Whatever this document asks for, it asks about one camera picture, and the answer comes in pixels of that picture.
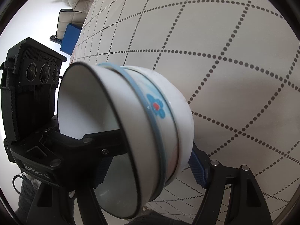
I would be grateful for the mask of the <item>blue rim flower bowl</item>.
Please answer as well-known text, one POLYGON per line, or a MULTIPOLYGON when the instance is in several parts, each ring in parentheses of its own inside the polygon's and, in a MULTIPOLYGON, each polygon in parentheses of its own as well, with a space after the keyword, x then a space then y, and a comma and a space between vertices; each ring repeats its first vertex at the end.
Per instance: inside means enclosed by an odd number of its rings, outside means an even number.
POLYGON ((158 152, 159 180, 156 192, 160 193, 171 182, 179 162, 179 137, 169 101, 154 80, 146 76, 140 67, 120 67, 109 63, 98 66, 120 74, 145 110, 158 152))

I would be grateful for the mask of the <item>white bowl black rim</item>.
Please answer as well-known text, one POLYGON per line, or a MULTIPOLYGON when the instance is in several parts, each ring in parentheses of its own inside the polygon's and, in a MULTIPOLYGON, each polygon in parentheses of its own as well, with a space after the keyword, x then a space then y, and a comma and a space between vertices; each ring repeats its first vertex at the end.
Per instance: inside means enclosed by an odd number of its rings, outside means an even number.
POLYGON ((147 98, 148 80, 113 64, 70 65, 58 92, 59 131, 79 150, 75 166, 99 206, 121 219, 155 199, 166 177, 158 120, 147 98))

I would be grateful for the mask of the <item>blue mat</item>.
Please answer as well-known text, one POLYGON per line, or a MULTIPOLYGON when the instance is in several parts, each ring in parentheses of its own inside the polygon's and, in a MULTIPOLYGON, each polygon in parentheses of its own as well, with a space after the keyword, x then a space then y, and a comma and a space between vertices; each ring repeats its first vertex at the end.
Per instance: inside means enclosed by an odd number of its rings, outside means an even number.
POLYGON ((68 24, 61 42, 61 51, 68 55, 72 55, 75 45, 79 39, 80 33, 80 27, 71 23, 68 24))

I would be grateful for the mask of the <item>floral checked tablecloth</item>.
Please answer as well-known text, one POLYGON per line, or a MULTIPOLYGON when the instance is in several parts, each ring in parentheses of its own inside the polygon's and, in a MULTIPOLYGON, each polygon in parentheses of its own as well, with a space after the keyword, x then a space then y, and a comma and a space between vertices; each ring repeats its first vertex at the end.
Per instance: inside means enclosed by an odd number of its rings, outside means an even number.
POLYGON ((284 0, 94 0, 73 59, 144 67, 186 98, 194 142, 248 165, 274 224, 299 201, 299 15, 284 0))

